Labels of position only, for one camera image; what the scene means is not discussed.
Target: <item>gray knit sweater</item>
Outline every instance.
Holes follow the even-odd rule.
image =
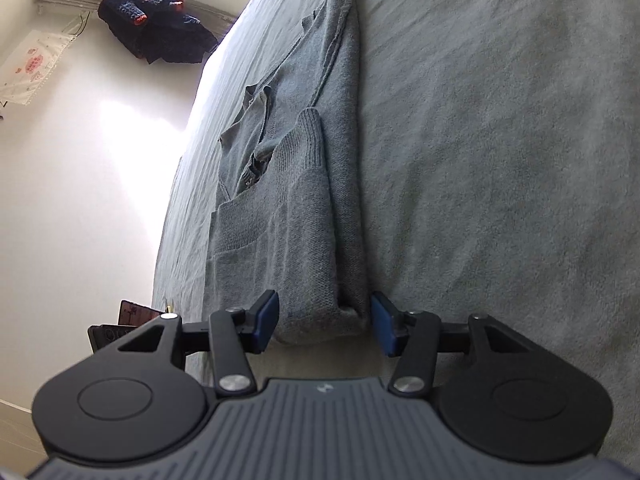
[[[290,344],[355,334],[368,321],[355,0],[325,0],[302,27],[220,137],[204,295],[210,312],[276,290],[276,338]]]

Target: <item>gray bedding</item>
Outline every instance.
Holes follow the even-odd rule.
[[[320,1],[251,0],[207,63],[154,307],[209,314],[218,137]],[[370,289],[447,321],[487,311],[598,378],[615,409],[603,454],[640,468],[640,0],[358,0],[358,13]],[[392,365],[367,335],[274,345],[252,364],[259,378]],[[202,358],[188,369],[208,380]]]

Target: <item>red print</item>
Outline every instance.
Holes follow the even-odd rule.
[[[44,61],[42,56],[34,56],[27,61],[27,65],[24,67],[27,74],[33,73]]]

